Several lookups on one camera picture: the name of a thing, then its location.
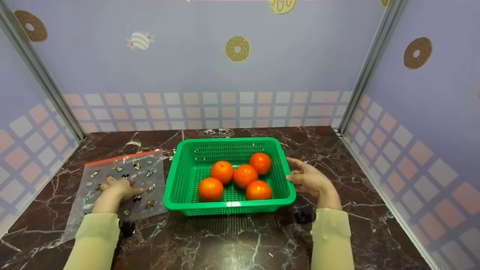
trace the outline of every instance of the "checkered pattern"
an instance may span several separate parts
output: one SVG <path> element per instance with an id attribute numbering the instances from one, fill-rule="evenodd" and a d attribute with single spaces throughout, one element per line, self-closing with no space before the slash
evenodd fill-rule
<path id="1" fill-rule="evenodd" d="M 351 92 L 65 94 L 87 132 L 340 123 Z"/>
<path id="2" fill-rule="evenodd" d="M 0 127 L 0 142 L 0 233 L 4 233 L 78 143 L 49 100 Z"/>
<path id="3" fill-rule="evenodd" d="M 445 269 L 480 267 L 480 192 L 379 104 L 364 95 L 347 129 L 374 174 L 432 257 Z"/>

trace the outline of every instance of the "donut picture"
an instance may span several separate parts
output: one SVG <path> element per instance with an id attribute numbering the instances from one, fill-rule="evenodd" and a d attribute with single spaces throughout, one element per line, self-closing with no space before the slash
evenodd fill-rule
<path id="1" fill-rule="evenodd" d="M 232 37 L 225 45 L 225 52 L 230 60 L 240 62 L 250 54 L 250 44 L 243 37 Z"/>
<path id="2" fill-rule="evenodd" d="M 286 14 L 293 9 L 297 0 L 269 0 L 275 14 Z"/>
<path id="3" fill-rule="evenodd" d="M 423 66 L 432 54 L 432 42 L 426 37 L 420 37 L 410 42 L 403 55 L 403 63 L 409 69 Z"/>
<path id="4" fill-rule="evenodd" d="M 42 42 L 47 40 L 47 29 L 35 15 L 23 10 L 17 10 L 13 14 L 17 17 L 30 41 Z"/>

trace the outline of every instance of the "metal frame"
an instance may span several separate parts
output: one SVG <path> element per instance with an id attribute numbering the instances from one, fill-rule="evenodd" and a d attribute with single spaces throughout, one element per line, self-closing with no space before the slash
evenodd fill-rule
<path id="1" fill-rule="evenodd" d="M 63 99 L 41 59 L 35 53 L 16 17 L 3 0 L 0 0 L 0 28 L 20 55 L 47 98 L 52 102 L 53 107 L 55 107 L 75 139 L 78 142 L 82 141 L 86 137 L 86 133 Z"/>
<path id="2" fill-rule="evenodd" d="M 408 0 L 390 0 L 382 21 L 378 27 L 375 38 L 373 39 L 372 45 L 370 46 L 370 50 L 367 54 L 357 82 L 355 83 L 355 87 L 353 88 L 350 102 L 348 103 L 347 109 L 345 110 L 342 120 L 340 121 L 340 125 L 337 128 L 337 132 L 340 136 L 345 135 L 348 124 L 353 117 L 353 112 L 360 101 L 363 91 L 365 91 L 375 67 L 380 61 L 382 54 L 388 45 L 390 36 L 392 35 L 407 2 Z"/>

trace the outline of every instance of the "pink square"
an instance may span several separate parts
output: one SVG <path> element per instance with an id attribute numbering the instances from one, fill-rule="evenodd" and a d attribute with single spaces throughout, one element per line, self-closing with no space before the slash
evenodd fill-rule
<path id="1" fill-rule="evenodd" d="M 268 127 L 270 125 L 269 120 L 257 120 L 255 121 L 255 127 Z"/>
<path id="2" fill-rule="evenodd" d="M 425 165 L 428 159 L 433 156 L 433 153 L 421 141 L 417 141 L 409 151 L 410 155 L 420 163 Z"/>
<path id="3" fill-rule="evenodd" d="M 155 130 L 168 130 L 167 122 L 153 122 Z"/>
<path id="4" fill-rule="evenodd" d="M 133 126 L 130 122 L 117 122 L 117 126 L 120 131 L 133 131 Z"/>
<path id="5" fill-rule="evenodd" d="M 4 160 L 15 170 L 27 161 L 28 155 L 20 147 L 15 148 Z"/>
<path id="6" fill-rule="evenodd" d="M 377 149 L 375 148 L 375 146 L 373 146 L 373 144 L 368 142 L 367 145 L 365 146 L 365 154 L 367 154 L 367 157 L 369 157 L 370 160 L 372 160 L 376 153 L 377 153 Z"/>
<path id="7" fill-rule="evenodd" d="M 41 104 L 38 104 L 35 108 L 31 109 L 29 113 L 36 123 L 42 122 L 48 116 L 47 111 L 45 111 L 45 108 Z"/>
<path id="8" fill-rule="evenodd" d="M 270 107 L 261 106 L 257 108 L 257 117 L 270 117 Z"/>
<path id="9" fill-rule="evenodd" d="M 150 111 L 150 116 L 152 119 L 165 119 L 165 112 L 163 111 L 163 108 L 149 108 L 148 110 Z"/>
<path id="10" fill-rule="evenodd" d="M 393 119 L 393 117 L 388 113 L 385 113 L 380 121 L 380 126 L 382 126 L 382 128 L 384 128 L 387 132 L 391 132 L 395 124 L 396 120 Z"/>
<path id="11" fill-rule="evenodd" d="M 92 117 L 85 109 L 72 109 L 73 114 L 77 117 L 78 120 L 90 120 Z"/>
<path id="12" fill-rule="evenodd" d="M 29 183 L 33 183 L 36 177 L 42 172 L 39 166 L 32 162 L 30 163 L 21 173 L 20 175 Z"/>
<path id="13" fill-rule="evenodd" d="M 372 140 L 375 142 L 376 145 L 381 146 L 386 139 L 386 136 L 383 132 L 379 129 L 375 129 L 372 135 Z"/>
<path id="14" fill-rule="evenodd" d="M 123 105 L 120 94 L 105 94 L 105 99 L 108 105 L 117 106 Z"/>
<path id="15" fill-rule="evenodd" d="M 9 148 L 14 140 L 2 129 L 0 130 L 0 153 Z"/>
<path id="16" fill-rule="evenodd" d="M 301 119 L 290 119 L 288 126 L 301 126 Z"/>
<path id="17" fill-rule="evenodd" d="M 369 104 L 370 104 L 370 98 L 367 95 L 363 95 L 360 99 L 360 107 L 362 107 L 365 110 L 367 109 Z"/>
<path id="18" fill-rule="evenodd" d="M 290 111 L 290 116 L 303 116 L 305 112 L 305 106 L 292 106 Z"/>
<path id="19" fill-rule="evenodd" d="M 223 128 L 236 128 L 237 123 L 234 120 L 224 120 L 222 122 Z"/>
<path id="20" fill-rule="evenodd" d="M 200 108 L 186 108 L 187 118 L 200 118 Z"/>
<path id="21" fill-rule="evenodd" d="M 222 93 L 222 104 L 235 104 L 236 96 L 234 92 Z"/>
<path id="22" fill-rule="evenodd" d="M 158 93 L 147 93 L 145 94 L 145 100 L 148 105 L 162 105 L 162 99 Z"/>
<path id="23" fill-rule="evenodd" d="M 117 120 L 125 120 L 128 119 L 128 114 L 125 109 L 112 109 L 113 118 Z"/>
<path id="24" fill-rule="evenodd" d="M 80 123 L 82 128 L 84 128 L 85 132 L 92 133 L 97 132 L 97 128 L 94 123 Z"/>
<path id="25" fill-rule="evenodd" d="M 65 98 L 65 101 L 68 103 L 70 106 L 83 106 L 84 103 L 82 101 L 82 98 L 80 95 L 77 94 L 65 94 L 63 95 L 63 98 Z"/>
<path id="26" fill-rule="evenodd" d="M 423 218 L 420 219 L 419 223 L 432 240 L 437 240 L 438 238 L 440 238 L 442 235 L 445 234 L 445 229 L 437 221 L 437 219 L 430 213 L 423 216 Z"/>
<path id="27" fill-rule="evenodd" d="M 52 120 L 50 120 L 42 127 L 42 131 L 47 138 L 50 139 L 59 131 L 59 128 Z"/>
<path id="28" fill-rule="evenodd" d="M 258 93 L 258 103 L 272 103 L 272 92 Z"/>
<path id="29" fill-rule="evenodd" d="M 473 215 L 480 211 L 480 193 L 469 183 L 463 183 L 452 196 L 468 213 Z"/>
<path id="30" fill-rule="evenodd" d="M 412 179 L 412 177 L 418 172 L 417 167 L 406 157 L 400 161 L 397 168 L 407 180 Z"/>
<path id="31" fill-rule="evenodd" d="M 60 152 L 62 151 L 65 146 L 67 146 L 67 139 L 65 139 L 65 136 L 60 134 L 54 141 L 53 141 L 53 146 Z"/>
<path id="32" fill-rule="evenodd" d="M 200 101 L 198 99 L 198 93 L 184 93 L 183 99 L 185 100 L 185 104 L 189 104 L 189 105 L 200 104 Z"/>
<path id="33" fill-rule="evenodd" d="M 447 199 L 437 204 L 434 209 L 450 229 L 465 221 L 462 213 Z"/>
<path id="34" fill-rule="evenodd" d="M 222 116 L 223 117 L 235 117 L 236 116 L 236 109 L 235 107 L 223 107 L 222 108 Z"/>
<path id="35" fill-rule="evenodd" d="M 405 186 L 405 181 L 403 181 L 402 177 L 398 175 L 397 172 L 393 172 L 387 179 L 389 184 L 392 186 L 393 190 L 396 193 L 400 192 L 402 188 Z"/>
<path id="36" fill-rule="evenodd" d="M 307 103 L 308 92 L 296 92 L 293 96 L 293 103 Z"/>
<path id="37" fill-rule="evenodd" d="M 339 92 L 325 92 L 324 102 L 335 103 L 338 100 Z"/>

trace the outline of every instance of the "orange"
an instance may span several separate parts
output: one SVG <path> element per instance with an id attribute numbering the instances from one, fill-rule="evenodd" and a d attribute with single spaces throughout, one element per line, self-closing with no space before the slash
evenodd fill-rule
<path id="1" fill-rule="evenodd" d="M 198 197 L 202 202 L 216 202 L 222 198 L 223 184 L 217 178 L 208 177 L 198 184 Z"/>
<path id="2" fill-rule="evenodd" d="M 269 200 L 272 198 L 270 186 L 260 180 L 253 181 L 247 187 L 247 200 Z"/>
<path id="3" fill-rule="evenodd" d="M 272 161 L 264 153 L 255 153 L 250 157 L 249 164 L 257 170 L 258 174 L 267 174 L 272 168 Z"/>
<path id="4" fill-rule="evenodd" d="M 217 178 L 222 184 L 228 184 L 233 177 L 233 166 L 227 161 L 217 161 L 210 169 L 210 176 Z"/>
<path id="5" fill-rule="evenodd" d="M 258 173 L 254 167 L 248 164 L 240 165 L 233 173 L 233 181 L 239 188 L 245 189 L 255 180 L 258 180 Z"/>

